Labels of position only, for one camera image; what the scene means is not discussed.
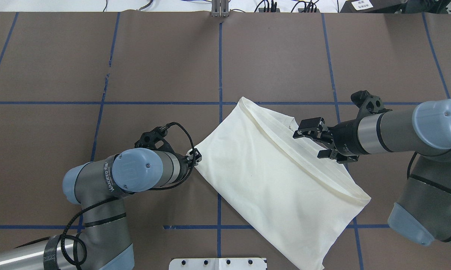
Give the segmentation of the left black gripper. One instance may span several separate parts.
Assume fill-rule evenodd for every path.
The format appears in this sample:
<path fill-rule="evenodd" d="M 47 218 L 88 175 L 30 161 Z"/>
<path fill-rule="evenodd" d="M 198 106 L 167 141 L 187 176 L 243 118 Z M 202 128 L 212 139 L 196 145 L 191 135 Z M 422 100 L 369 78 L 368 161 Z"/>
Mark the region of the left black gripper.
<path fill-rule="evenodd" d="M 174 176 L 176 176 L 174 180 L 188 179 L 192 171 L 192 162 L 200 162 L 202 160 L 202 155 L 196 148 L 191 149 L 188 155 L 185 156 L 178 153 L 173 155 L 179 163 L 179 167 L 174 170 Z"/>

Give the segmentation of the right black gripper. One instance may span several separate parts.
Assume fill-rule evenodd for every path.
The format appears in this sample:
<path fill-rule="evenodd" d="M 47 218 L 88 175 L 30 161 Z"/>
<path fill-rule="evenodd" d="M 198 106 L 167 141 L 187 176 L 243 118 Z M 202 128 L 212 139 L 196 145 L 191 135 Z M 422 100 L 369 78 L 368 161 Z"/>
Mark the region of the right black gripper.
<path fill-rule="evenodd" d="M 327 149 L 320 150 L 317 158 L 329 158 L 338 164 L 357 162 L 361 155 L 361 145 L 358 139 L 358 125 L 356 122 L 342 122 L 326 131 L 323 117 L 301 120 L 293 138 L 307 137 L 312 140 L 323 140 Z"/>

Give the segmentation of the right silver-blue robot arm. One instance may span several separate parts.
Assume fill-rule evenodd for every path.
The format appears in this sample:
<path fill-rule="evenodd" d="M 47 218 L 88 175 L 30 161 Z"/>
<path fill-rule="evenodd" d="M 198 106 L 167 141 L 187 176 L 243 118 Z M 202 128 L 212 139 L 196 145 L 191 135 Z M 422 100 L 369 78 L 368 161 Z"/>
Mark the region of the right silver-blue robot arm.
<path fill-rule="evenodd" d="M 387 109 L 378 96 L 351 96 L 359 108 L 355 119 L 327 126 L 324 118 L 307 118 L 293 138 L 306 137 L 325 146 L 317 157 L 339 164 L 360 156 L 413 152 L 404 191 L 392 207 L 388 225 L 416 244 L 451 244 L 451 99 L 428 101 L 413 109 Z"/>

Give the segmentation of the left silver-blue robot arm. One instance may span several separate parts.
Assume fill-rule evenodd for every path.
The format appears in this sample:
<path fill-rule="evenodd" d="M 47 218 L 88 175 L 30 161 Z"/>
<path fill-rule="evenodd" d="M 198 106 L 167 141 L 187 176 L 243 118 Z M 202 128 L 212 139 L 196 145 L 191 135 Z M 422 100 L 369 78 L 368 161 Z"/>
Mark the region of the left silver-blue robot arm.
<path fill-rule="evenodd" d="M 174 188 L 200 160 L 195 148 L 187 156 L 135 148 L 70 169 L 63 193 L 80 212 L 62 233 L 0 253 L 0 270 L 134 269 L 124 198 Z"/>

